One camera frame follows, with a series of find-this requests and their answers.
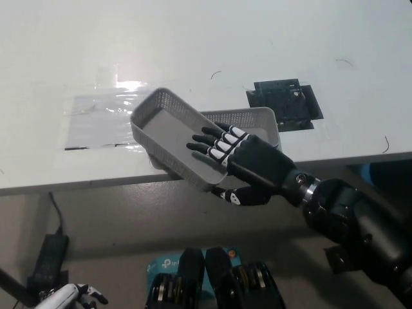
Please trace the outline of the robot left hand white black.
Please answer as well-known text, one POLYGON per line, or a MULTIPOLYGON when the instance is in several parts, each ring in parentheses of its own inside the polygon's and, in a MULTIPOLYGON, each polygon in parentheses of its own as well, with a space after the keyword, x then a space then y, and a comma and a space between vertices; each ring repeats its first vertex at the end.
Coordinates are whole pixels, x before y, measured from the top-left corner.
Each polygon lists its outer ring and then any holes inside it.
POLYGON ((97 308, 96 301, 103 305, 109 303, 106 297, 91 285, 68 283, 43 299, 35 309, 75 308, 77 303, 83 308, 97 308))

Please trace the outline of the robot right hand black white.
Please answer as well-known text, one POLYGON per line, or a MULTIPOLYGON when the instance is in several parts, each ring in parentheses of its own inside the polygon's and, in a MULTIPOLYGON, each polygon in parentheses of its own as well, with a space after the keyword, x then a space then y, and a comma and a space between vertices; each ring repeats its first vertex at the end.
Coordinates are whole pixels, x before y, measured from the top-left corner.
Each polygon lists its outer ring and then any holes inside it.
POLYGON ((212 193, 234 205, 264 205, 280 195, 298 207, 304 196, 296 177, 300 172, 294 162, 276 147, 238 127, 217 123, 219 128, 203 127, 202 135, 193 135, 187 148, 197 151, 225 168, 229 176, 248 183, 247 187, 224 189, 212 193))

